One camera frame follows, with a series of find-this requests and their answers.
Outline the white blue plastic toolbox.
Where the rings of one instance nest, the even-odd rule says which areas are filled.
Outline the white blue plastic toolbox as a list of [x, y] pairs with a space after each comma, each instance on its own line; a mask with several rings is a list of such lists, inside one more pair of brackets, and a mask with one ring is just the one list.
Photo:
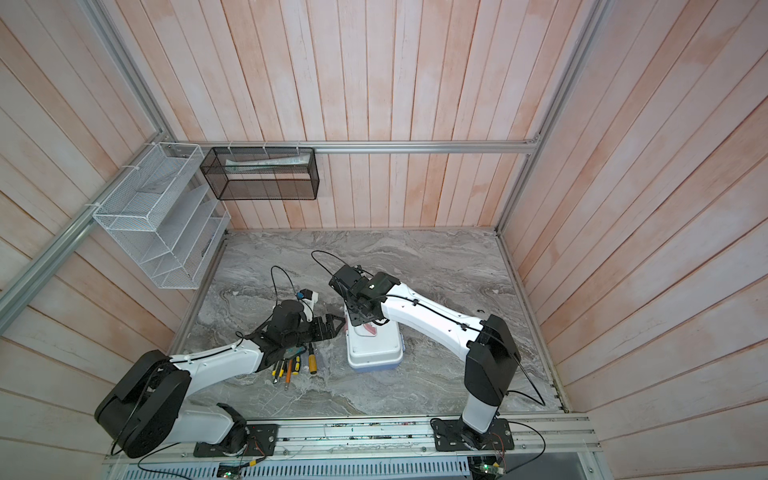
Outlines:
[[353, 326], [347, 310], [346, 319], [347, 362], [358, 373], [390, 370], [399, 366], [404, 358], [404, 340], [396, 322], [383, 326], [374, 322]]

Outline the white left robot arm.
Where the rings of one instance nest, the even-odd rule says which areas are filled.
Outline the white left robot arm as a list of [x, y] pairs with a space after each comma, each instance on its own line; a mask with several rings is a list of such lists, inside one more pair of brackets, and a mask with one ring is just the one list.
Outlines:
[[168, 356], [159, 350], [143, 354], [94, 412], [95, 421], [122, 453], [143, 457], [171, 443], [206, 444], [226, 456], [248, 448], [248, 422], [226, 403], [196, 407], [187, 399], [232, 377], [277, 367], [310, 344], [332, 340], [342, 331], [343, 317], [313, 314], [312, 300], [284, 300], [264, 323], [234, 343], [210, 350]]

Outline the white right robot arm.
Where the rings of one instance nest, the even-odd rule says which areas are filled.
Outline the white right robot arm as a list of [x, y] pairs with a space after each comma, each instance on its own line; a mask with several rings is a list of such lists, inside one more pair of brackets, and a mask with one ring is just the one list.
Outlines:
[[343, 266], [332, 274], [329, 286], [343, 299], [354, 326], [395, 322], [430, 337], [462, 360], [468, 392], [462, 426], [476, 434], [489, 431], [521, 360], [504, 319], [461, 314], [384, 272], [368, 278], [358, 268]]

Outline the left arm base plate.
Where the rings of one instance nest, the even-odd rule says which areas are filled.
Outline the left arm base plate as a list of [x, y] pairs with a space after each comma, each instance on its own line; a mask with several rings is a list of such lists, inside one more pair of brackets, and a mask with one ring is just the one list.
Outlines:
[[278, 424], [235, 426], [218, 444], [199, 442], [193, 456], [208, 457], [269, 457], [274, 454], [278, 439]]

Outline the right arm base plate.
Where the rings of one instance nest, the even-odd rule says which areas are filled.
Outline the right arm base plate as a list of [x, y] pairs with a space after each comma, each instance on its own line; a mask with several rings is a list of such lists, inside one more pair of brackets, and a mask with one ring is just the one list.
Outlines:
[[505, 452], [514, 449], [509, 422], [502, 418], [495, 418], [485, 433], [472, 430], [461, 419], [432, 418], [430, 427], [433, 431], [435, 449], [439, 452], [470, 450]]

